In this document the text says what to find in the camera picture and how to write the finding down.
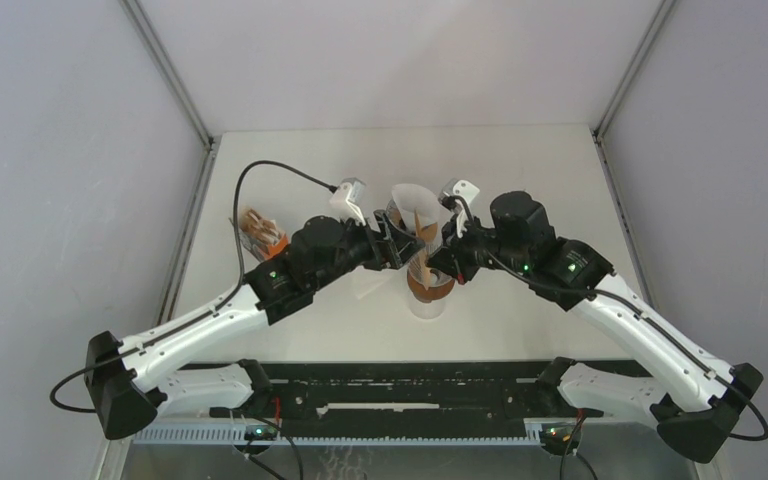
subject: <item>gray metal frame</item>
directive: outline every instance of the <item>gray metal frame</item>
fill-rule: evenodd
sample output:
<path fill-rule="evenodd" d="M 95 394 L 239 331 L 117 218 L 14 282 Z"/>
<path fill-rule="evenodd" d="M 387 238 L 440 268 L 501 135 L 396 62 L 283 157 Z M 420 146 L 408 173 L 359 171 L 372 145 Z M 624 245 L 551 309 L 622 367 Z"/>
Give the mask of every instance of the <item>gray metal frame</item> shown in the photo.
<path fill-rule="evenodd" d="M 111 440 L 102 445 L 102 458 L 92 480 L 120 480 L 125 471 L 125 461 L 131 449 L 131 439 Z"/>
<path fill-rule="evenodd" d="M 219 151 L 218 141 L 211 144 L 210 149 L 206 150 L 201 158 L 201 170 L 193 189 L 192 197 L 187 205 L 187 213 L 184 217 L 184 225 L 181 230 L 178 243 L 175 247 L 175 253 L 172 256 L 172 262 L 169 266 L 169 272 L 163 289 L 160 311 L 157 314 L 155 325 L 160 325 L 172 318 L 175 311 L 175 302 L 178 299 L 178 293 L 181 291 L 181 285 L 184 281 L 184 272 L 186 271 L 187 260 L 190 256 L 190 249 L 193 246 L 195 238 L 196 225 L 201 217 L 202 205 L 207 194 L 207 186 L 210 183 L 210 176 L 213 173 L 213 165 L 216 162 L 216 154 Z"/>
<path fill-rule="evenodd" d="M 643 299 L 646 300 L 646 303 L 653 305 L 655 299 L 649 288 L 649 282 L 646 281 L 647 277 L 643 271 L 643 264 L 640 262 L 640 255 L 638 255 L 637 242 L 635 241 L 633 233 L 634 230 L 632 229 L 628 215 L 625 213 L 625 203 L 623 202 L 619 185 L 617 185 L 611 170 L 611 164 L 605 156 L 605 149 L 602 148 L 602 142 L 598 140 L 595 133 L 593 134 L 593 141 L 596 144 L 596 153 L 599 155 L 599 160 L 602 162 L 602 172 L 605 174 L 605 182 L 608 184 L 608 190 L 611 192 L 611 198 L 614 200 L 617 217 L 620 219 L 623 229 L 623 237 L 625 237 L 625 243 L 628 247 L 628 252 L 631 255 L 631 264 L 634 267 L 634 273 L 637 275 L 637 279 L 640 282 L 640 294 L 643 295 Z"/>
<path fill-rule="evenodd" d="M 142 39 L 143 44 L 145 44 L 152 61 L 154 61 L 154 64 L 160 71 L 160 75 L 175 96 L 175 100 L 184 111 L 184 115 L 190 121 L 190 125 L 192 125 L 196 135 L 199 136 L 205 148 L 209 148 L 212 143 L 210 132 L 207 131 L 207 127 L 204 125 L 192 98 L 190 98 L 184 82 L 181 81 L 175 65 L 169 59 L 169 53 L 163 47 L 163 43 L 161 43 L 160 37 L 154 30 L 142 4 L 139 0 L 119 0 L 119 3 L 122 5 L 122 9 L 125 11 L 137 34 Z"/>
<path fill-rule="evenodd" d="M 547 419 L 546 428 L 551 425 L 564 423 L 565 419 Z M 608 422 L 596 421 L 596 424 Z M 321 439 L 313 437 L 294 436 L 293 440 L 299 446 L 540 446 L 540 432 L 544 429 L 544 422 L 523 421 L 524 435 L 521 437 L 499 438 L 452 438 L 452 439 L 427 439 L 427 438 L 334 438 Z M 138 432 L 132 438 L 133 445 L 239 445 L 247 444 L 245 440 L 245 420 L 228 418 L 172 418 L 160 420 Z M 251 445 L 289 445 L 279 435 L 276 441 L 251 442 Z"/>
<path fill-rule="evenodd" d="M 300 448 L 306 478 L 339 479 L 496 479 L 557 478 L 560 460 L 541 448 L 494 445 L 320 445 Z M 642 425 L 588 425 L 581 453 L 600 478 L 690 480 L 692 464 L 677 456 Z M 298 478 L 289 447 L 276 445 L 258 458 L 288 479 Z M 578 459 L 567 459 L 565 478 L 590 478 Z M 126 478 L 267 479 L 231 443 L 134 445 Z"/>
<path fill-rule="evenodd" d="M 611 96 L 611 100 L 608 102 L 608 107 L 605 109 L 605 113 L 602 114 L 602 119 L 599 121 L 599 125 L 594 130 L 597 144 L 602 142 L 602 138 L 605 136 L 608 128 L 610 128 L 611 122 L 613 122 L 614 116 L 617 114 L 617 110 L 619 110 L 620 105 L 622 105 L 622 102 L 625 99 L 626 93 L 628 93 L 628 89 L 631 87 L 631 84 L 634 83 L 634 79 L 637 78 L 637 75 L 643 68 L 646 59 L 652 52 L 652 46 L 655 44 L 655 40 L 660 36 L 664 25 L 667 23 L 667 20 L 669 20 L 670 15 L 676 5 L 678 5 L 678 2 L 679 0 L 662 0 L 661 5 L 655 12 L 655 16 L 652 17 L 652 21 L 649 22 L 649 27 L 646 29 L 646 33 L 640 40 L 637 50 L 635 50 L 634 55 L 631 57 L 631 62 L 629 62 L 628 67 L 625 69 L 622 80 L 620 80 L 617 89 Z"/>

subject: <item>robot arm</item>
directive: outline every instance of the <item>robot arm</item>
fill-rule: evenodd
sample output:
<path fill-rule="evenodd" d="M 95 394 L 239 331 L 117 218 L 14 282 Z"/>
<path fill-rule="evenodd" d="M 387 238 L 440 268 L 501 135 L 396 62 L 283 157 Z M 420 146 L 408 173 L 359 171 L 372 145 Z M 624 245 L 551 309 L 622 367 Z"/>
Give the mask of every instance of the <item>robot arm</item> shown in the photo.
<path fill-rule="evenodd" d="M 234 408 L 268 394 L 269 379 L 251 360 L 220 369 L 184 370 L 224 338 L 265 328 L 313 302 L 314 294 L 357 267 L 401 268 L 423 242 L 381 210 L 372 230 L 357 208 L 363 183 L 345 180 L 331 204 L 341 220 L 314 217 L 278 255 L 206 305 L 146 332 L 89 342 L 84 382 L 108 439 L 132 435 L 158 415 L 204 406 Z"/>
<path fill-rule="evenodd" d="M 443 243 L 429 267 L 463 284 L 480 268 L 505 270 L 535 293 L 595 325 L 652 377 L 601 372 L 557 358 L 538 380 L 577 408 L 655 428 L 685 457 L 710 462 L 731 434 L 762 375 L 749 364 L 717 358 L 679 332 L 646 304 L 589 245 L 555 235 L 546 211 L 525 192 L 509 192 L 490 205 L 494 228 L 469 217 L 469 200 L 452 185 L 440 201 L 455 212 L 443 227 Z"/>

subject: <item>white table surface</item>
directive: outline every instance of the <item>white table surface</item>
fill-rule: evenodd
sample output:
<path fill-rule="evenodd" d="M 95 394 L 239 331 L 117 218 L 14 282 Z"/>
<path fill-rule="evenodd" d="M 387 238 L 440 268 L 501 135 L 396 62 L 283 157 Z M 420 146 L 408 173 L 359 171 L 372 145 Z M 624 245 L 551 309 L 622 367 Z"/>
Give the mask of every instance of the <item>white table surface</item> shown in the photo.
<path fill-rule="evenodd" d="M 524 189 L 545 205 L 558 235 L 589 243 L 637 288 L 585 125 L 233 132 L 222 137 L 176 314 L 215 298 L 236 281 L 228 218 L 240 171 L 258 159 L 282 161 L 334 184 L 345 177 L 360 178 L 367 184 L 361 206 L 368 217 L 384 208 L 392 185 L 417 183 L 436 192 L 458 177 L 481 189 L 473 211 L 491 224 L 493 198 Z M 293 232 L 313 215 L 331 214 L 329 196 L 289 172 L 263 166 L 247 176 L 241 204 L 254 206 Z M 247 256 L 247 269 L 254 265 Z M 270 328 L 225 339 L 198 360 L 629 358 L 594 327 L 538 298 L 504 272 L 480 271 L 471 283 L 456 286 L 443 315 L 431 322 L 410 313 L 408 295 L 403 271 L 356 270 L 317 293 L 313 305 L 301 312 Z"/>

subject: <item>red wire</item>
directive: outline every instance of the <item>red wire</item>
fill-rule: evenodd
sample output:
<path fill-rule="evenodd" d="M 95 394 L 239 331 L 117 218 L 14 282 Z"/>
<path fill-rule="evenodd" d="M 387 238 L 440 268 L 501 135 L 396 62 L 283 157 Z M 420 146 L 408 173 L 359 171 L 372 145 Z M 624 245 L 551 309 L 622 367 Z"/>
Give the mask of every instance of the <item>red wire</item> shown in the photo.
<path fill-rule="evenodd" d="M 275 401 L 275 423 L 280 425 L 281 424 L 281 398 L 275 397 L 273 400 Z"/>

